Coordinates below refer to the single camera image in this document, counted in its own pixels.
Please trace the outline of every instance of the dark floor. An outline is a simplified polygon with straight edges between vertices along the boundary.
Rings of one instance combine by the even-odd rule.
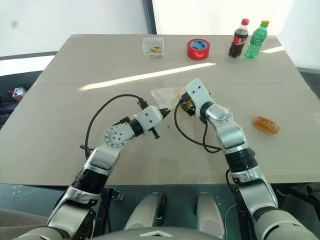
[[[234,196],[226,184],[117,186],[115,188],[124,193],[124,197],[122,201],[111,202],[112,231],[123,230],[135,207],[145,196],[153,192],[165,193],[167,196],[163,223],[165,227],[195,229],[195,199],[201,192],[207,192],[214,197],[223,219],[228,208],[235,204]],[[233,237],[239,233],[236,209],[229,211],[226,223],[230,239],[236,239]]]
[[[0,208],[49,217],[63,191],[0,184]]]
[[[314,94],[320,99],[320,74],[300,72],[305,82],[309,85]]]

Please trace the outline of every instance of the red tape roll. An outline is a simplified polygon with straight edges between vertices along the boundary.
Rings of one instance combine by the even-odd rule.
[[[187,55],[193,60],[203,60],[209,55],[210,43],[204,39],[196,38],[188,41]]]

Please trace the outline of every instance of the plastic bag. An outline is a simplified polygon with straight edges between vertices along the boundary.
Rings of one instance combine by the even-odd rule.
[[[158,108],[171,109],[177,105],[181,95],[185,92],[184,87],[176,88],[155,88],[151,91]]]

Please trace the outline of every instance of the tabletop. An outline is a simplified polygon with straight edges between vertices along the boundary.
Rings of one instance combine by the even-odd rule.
[[[155,105],[152,90],[181,88],[194,78],[203,81],[218,104],[233,109],[269,182],[320,181],[320,102],[285,51],[233,59],[228,56],[232,36],[163,35],[163,58],[145,58],[144,37],[72,35],[66,41],[0,131],[0,183],[71,184],[86,161],[79,145],[89,121],[107,100],[135,94]],[[207,59],[187,57],[186,45],[193,38],[210,42]],[[262,51],[280,45],[271,36]],[[139,111],[128,97],[108,105],[92,126],[89,147],[98,146],[112,124]],[[252,119],[257,116],[273,119],[279,133],[268,136],[255,129]],[[201,141],[199,119],[182,111],[177,117],[183,131]],[[125,146],[108,185],[225,182],[223,154],[207,153],[186,140],[175,128],[173,114],[156,130],[159,139],[149,133]],[[212,127],[207,144],[217,144]]]

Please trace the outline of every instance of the black cable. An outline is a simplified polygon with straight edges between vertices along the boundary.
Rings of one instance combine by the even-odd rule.
[[[81,149],[83,149],[83,150],[85,150],[86,149],[86,147],[85,147],[85,145],[84,144],[81,144],[80,146],[79,146],[79,148],[81,148]],[[88,147],[88,150],[89,151],[93,151],[93,150],[95,150],[94,148],[90,148],[90,147]]]
[[[216,149],[216,150],[221,150],[221,148],[217,147],[217,146],[211,146],[211,145],[207,145],[205,143],[201,143],[201,142],[198,142],[198,141],[195,141],[193,139],[191,139],[190,137],[188,137],[181,129],[180,127],[178,126],[178,122],[177,122],[177,110],[179,108],[179,105],[180,103],[178,103],[176,106],[175,106],[175,109],[174,109],[174,114],[173,114],[173,118],[174,118],[174,124],[175,124],[175,127],[176,129],[182,134],[182,136],[184,136],[186,139],[188,139],[190,142],[194,143],[194,144],[198,144],[200,146],[203,146],[203,147],[206,147],[206,148],[211,148],[211,149]]]
[[[136,98],[138,100],[142,99],[141,97],[134,95],[134,94],[121,94],[118,96],[115,96],[113,98],[111,98],[109,101],[107,101],[105,104],[102,105],[102,107],[100,107],[100,109],[95,113],[95,115],[93,116],[93,118],[91,119],[88,129],[86,131],[86,135],[85,135],[85,141],[84,141],[84,154],[85,157],[88,159],[90,156],[90,150],[88,148],[88,141],[89,141],[89,134],[90,134],[90,130],[91,130],[91,126],[94,123],[94,120],[96,119],[96,117],[99,115],[99,113],[109,104],[111,103],[113,100],[122,98],[122,97],[133,97]]]
[[[112,229],[111,229],[109,208],[108,208],[107,202],[105,201],[105,199],[103,197],[103,193],[102,192],[101,192],[101,200],[102,200],[102,204],[104,206],[105,213],[106,213],[106,221],[107,221],[107,224],[108,224],[108,232],[111,233]]]
[[[1,104],[1,107],[2,107],[4,110],[10,111],[9,109],[6,109],[6,108],[4,107],[4,105],[2,104],[2,102],[1,102],[1,97],[2,97],[4,94],[6,94],[6,93],[14,94],[13,91],[4,91],[4,92],[2,92],[2,93],[0,94],[0,104]]]
[[[208,131],[208,122],[205,121],[204,125],[205,125],[205,129],[204,129],[204,134],[203,134],[203,138],[202,138],[202,143],[203,143],[204,145],[206,145],[206,136],[207,136],[207,131]],[[218,148],[218,147],[217,147],[216,150],[214,150],[214,151],[210,151],[206,146],[203,146],[203,147],[204,147],[204,149],[205,149],[208,153],[211,153],[211,154],[216,154],[217,152],[221,151],[221,148]]]
[[[229,187],[230,191],[233,193],[234,191],[233,191],[233,189],[232,189],[232,187],[230,185],[229,178],[228,178],[228,173],[230,171],[231,171],[230,168],[227,171],[225,171],[225,180],[226,180],[226,183],[228,184],[228,187]]]

